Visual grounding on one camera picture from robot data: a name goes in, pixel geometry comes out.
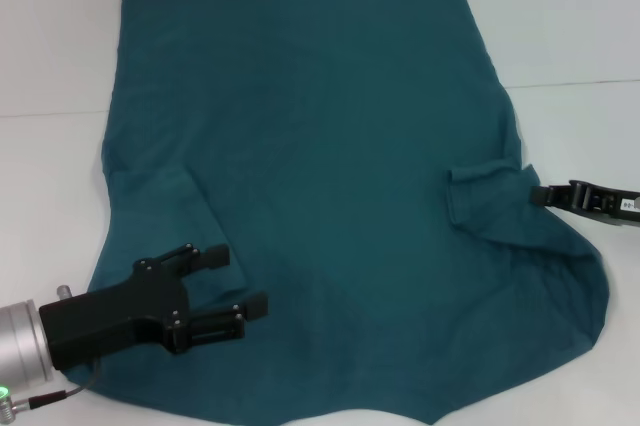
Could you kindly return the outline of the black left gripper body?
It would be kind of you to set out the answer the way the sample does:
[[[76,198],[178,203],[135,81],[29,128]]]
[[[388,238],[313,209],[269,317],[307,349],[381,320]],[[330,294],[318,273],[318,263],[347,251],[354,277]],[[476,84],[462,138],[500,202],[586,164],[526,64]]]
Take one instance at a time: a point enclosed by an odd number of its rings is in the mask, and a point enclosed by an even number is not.
[[[175,320],[189,312],[181,279],[146,259],[124,281],[39,308],[52,365],[69,370],[139,344],[174,347]]]

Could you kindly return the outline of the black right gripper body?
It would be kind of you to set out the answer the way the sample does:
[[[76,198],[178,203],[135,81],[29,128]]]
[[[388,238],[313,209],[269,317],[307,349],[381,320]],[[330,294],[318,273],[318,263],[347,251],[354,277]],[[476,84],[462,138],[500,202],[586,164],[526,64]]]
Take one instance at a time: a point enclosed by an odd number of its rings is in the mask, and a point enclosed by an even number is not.
[[[616,226],[639,226],[639,192],[571,180],[570,211]]]

